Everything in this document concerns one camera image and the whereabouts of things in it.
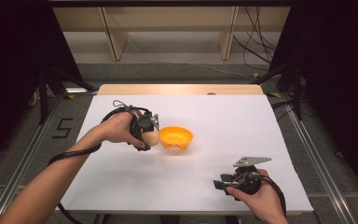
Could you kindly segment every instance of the gray floor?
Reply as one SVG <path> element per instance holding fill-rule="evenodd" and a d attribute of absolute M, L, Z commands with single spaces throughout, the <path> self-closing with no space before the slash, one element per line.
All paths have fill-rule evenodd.
<path fill-rule="evenodd" d="M 131 33 L 123 57 L 113 62 L 109 48 L 101 33 L 67 33 L 65 34 L 79 70 L 89 84 L 100 86 L 104 83 L 250 83 L 254 74 L 265 71 L 248 67 L 243 61 L 241 46 L 233 42 L 228 61 L 222 61 L 219 47 L 213 33 Z M 246 34 L 236 34 L 243 43 Z M 266 34 L 268 40 L 276 44 L 279 34 Z M 249 48 L 261 55 L 263 50 L 252 43 Z M 248 64 L 267 69 L 269 65 L 252 54 L 245 53 Z M 276 93 L 274 77 L 263 84 L 264 92 Z M 269 97 L 272 104 L 284 101 L 291 92 L 282 92 L 281 97 Z M 86 116 L 91 94 L 76 94 L 74 97 L 59 101 L 51 121 L 41 139 L 40 145 L 30 166 L 24 173 L 20 188 L 26 185 L 35 175 L 46 167 L 50 157 L 71 146 Z M 345 223 L 335 208 L 329 189 L 321 181 L 317 167 L 309 156 L 309 150 L 300 138 L 296 123 L 304 125 L 313 147 L 317 149 L 325 171 L 331 176 L 338 193 L 348 206 L 353 220 L 347 223 L 358 223 L 358 180 L 345 162 L 337 157 L 334 141 L 326 132 L 317 114 L 303 99 L 301 104 L 302 121 L 296 120 L 290 107 L 280 106 L 275 109 L 283 138 L 286 142 L 293 165 L 315 209 L 315 213 L 290 216 L 291 223 Z M 39 126 L 40 109 L 38 102 L 31 106 L 22 117 L 18 129 L 10 139 L 8 147 L 0 150 L 0 195 L 2 194 L 16 167 L 21 161 L 25 150 L 33 140 Z M 57 130 L 62 119 L 72 119 L 64 123 L 71 128 L 67 138 L 54 138 L 64 133 Z M 75 214 L 84 223 L 92 223 L 94 215 Z M 55 212 L 48 223 L 68 223 L 59 212 Z M 242 223 L 258 223 L 253 216 L 241 217 Z"/>

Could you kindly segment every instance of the orange bowl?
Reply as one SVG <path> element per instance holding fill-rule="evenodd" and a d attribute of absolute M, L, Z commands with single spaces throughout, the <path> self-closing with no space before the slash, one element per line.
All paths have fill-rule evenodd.
<path fill-rule="evenodd" d="M 159 139 L 165 148 L 179 147 L 186 149 L 187 145 L 193 140 L 193 133 L 182 127 L 165 127 L 159 130 Z"/>

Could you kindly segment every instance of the white table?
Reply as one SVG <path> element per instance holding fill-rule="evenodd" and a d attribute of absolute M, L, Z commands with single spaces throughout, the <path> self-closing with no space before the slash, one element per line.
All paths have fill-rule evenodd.
<path fill-rule="evenodd" d="M 79 137 L 114 109 L 114 100 L 148 108 L 159 114 L 161 128 L 186 127 L 194 139 L 186 150 L 159 144 L 146 152 L 104 142 L 63 197 L 67 210 L 243 215 L 249 208 L 215 189 L 213 180 L 234 174 L 232 164 L 244 156 L 272 158 L 256 167 L 281 187 L 289 214 L 313 210 L 265 95 L 97 95 Z"/>

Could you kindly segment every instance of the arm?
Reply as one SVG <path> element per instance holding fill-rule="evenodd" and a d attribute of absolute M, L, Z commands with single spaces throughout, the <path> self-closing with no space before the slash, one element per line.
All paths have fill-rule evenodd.
<path fill-rule="evenodd" d="M 119 113 L 89 130 L 67 151 L 82 150 L 107 140 L 128 142 L 136 147 L 144 143 L 130 134 L 130 113 Z M 89 155 L 53 162 L 34 178 L 16 197 L 0 223 L 44 223 L 68 190 Z"/>
<path fill-rule="evenodd" d="M 258 170 L 258 172 L 261 175 L 269 175 L 265 170 Z M 288 223 L 284 216 L 278 194 L 270 184 L 262 182 L 260 190 L 254 195 L 245 194 L 239 189 L 232 187 L 227 187 L 227 191 L 232 196 L 246 203 L 258 218 L 267 223 Z"/>

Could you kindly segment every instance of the white egg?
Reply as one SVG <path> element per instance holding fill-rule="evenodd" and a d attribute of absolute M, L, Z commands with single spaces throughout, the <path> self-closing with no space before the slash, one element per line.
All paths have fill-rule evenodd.
<path fill-rule="evenodd" d="M 142 133 L 142 137 L 150 147 L 153 147 L 159 143 L 159 134 L 156 131 Z"/>

